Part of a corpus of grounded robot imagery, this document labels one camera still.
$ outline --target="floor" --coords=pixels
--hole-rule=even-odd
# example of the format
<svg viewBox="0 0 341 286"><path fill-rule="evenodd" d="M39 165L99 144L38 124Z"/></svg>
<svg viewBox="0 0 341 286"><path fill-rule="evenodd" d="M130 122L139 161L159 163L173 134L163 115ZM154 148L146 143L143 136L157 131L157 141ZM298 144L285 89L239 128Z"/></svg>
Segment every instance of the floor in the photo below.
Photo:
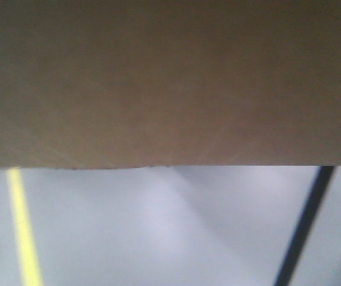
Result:
<svg viewBox="0 0 341 286"><path fill-rule="evenodd" d="M272 285L316 167L23 169L45 286ZM0 286L19 286L0 170ZM341 285L341 167L293 286Z"/></svg>

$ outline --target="yellow floor marking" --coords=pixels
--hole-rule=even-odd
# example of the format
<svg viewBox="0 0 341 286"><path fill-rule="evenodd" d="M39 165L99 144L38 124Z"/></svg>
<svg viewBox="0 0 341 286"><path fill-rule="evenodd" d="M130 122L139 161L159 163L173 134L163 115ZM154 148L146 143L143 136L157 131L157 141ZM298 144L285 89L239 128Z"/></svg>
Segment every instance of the yellow floor marking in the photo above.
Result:
<svg viewBox="0 0 341 286"><path fill-rule="evenodd" d="M20 169L7 171L14 233L24 286L43 286Z"/></svg>

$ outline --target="brown cardboard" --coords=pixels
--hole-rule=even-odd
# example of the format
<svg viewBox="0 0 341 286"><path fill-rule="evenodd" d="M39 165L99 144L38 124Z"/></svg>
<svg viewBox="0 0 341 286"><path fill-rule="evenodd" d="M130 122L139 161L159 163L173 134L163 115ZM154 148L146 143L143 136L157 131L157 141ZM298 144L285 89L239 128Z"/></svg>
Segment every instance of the brown cardboard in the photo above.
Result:
<svg viewBox="0 0 341 286"><path fill-rule="evenodd" d="M341 1L106 2L0 1L0 167L341 164Z"/></svg>

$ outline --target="chair leg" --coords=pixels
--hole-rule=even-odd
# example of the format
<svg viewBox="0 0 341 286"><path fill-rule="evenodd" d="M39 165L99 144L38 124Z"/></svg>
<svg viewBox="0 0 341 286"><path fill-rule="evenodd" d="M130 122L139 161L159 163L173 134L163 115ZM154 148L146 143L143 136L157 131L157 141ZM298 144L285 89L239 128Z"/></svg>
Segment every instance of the chair leg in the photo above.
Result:
<svg viewBox="0 0 341 286"><path fill-rule="evenodd" d="M333 171L333 166L320 168L274 286L287 286L289 284Z"/></svg>

